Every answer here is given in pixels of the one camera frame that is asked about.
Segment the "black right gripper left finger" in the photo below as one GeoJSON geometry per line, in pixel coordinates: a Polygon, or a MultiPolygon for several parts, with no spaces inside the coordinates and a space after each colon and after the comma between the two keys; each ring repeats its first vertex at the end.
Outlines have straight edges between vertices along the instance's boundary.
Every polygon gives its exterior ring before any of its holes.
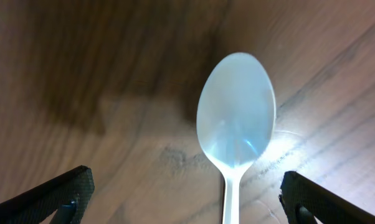
{"type": "Polygon", "coordinates": [[[95,190],[91,168],[78,166],[0,203],[0,223],[79,224],[95,190]]]}

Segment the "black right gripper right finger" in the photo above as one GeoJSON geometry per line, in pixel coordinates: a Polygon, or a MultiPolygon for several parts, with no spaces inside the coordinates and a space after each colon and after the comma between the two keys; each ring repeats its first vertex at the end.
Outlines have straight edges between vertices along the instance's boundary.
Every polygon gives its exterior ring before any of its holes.
{"type": "Polygon", "coordinates": [[[375,216],[295,171],[284,173],[278,196],[289,223],[375,223],[375,216]]]}

